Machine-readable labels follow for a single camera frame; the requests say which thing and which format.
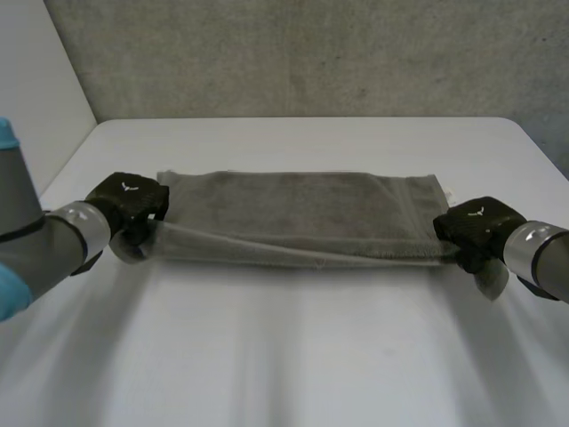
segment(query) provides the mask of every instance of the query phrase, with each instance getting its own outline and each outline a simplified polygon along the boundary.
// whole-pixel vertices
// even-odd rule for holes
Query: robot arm
[[[113,173],[83,201],[41,209],[10,123],[0,118],[0,320],[25,310],[64,278],[88,271],[117,233],[134,246],[164,218],[168,188]]]
[[[497,258],[535,295],[569,303],[569,230],[527,221],[492,197],[452,207],[433,224],[439,239],[460,248],[468,273]]]

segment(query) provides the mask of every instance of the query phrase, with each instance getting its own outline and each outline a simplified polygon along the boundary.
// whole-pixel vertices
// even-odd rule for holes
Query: table surface
[[[434,173],[569,228],[569,182],[499,118],[118,120],[42,202],[115,171]],[[569,307],[515,278],[488,302],[455,267],[127,266],[106,251],[0,325],[16,426],[537,426],[569,423]]]

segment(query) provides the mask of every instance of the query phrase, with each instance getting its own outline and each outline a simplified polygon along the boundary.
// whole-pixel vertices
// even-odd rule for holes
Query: gray wall
[[[95,116],[498,116],[569,176],[568,0],[46,0]]]

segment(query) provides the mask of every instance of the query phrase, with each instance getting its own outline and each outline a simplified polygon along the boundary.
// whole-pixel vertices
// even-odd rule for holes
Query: folded towel
[[[280,267],[373,267],[453,262],[433,219],[448,209],[434,175],[369,173],[158,174],[170,207],[141,252],[150,257]]]

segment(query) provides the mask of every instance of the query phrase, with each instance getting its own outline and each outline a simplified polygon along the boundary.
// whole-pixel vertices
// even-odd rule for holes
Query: concrete wall
[[[46,3],[100,121],[508,117],[569,173],[567,0]]]
[[[42,0],[0,0],[0,116],[39,193],[96,125]]]

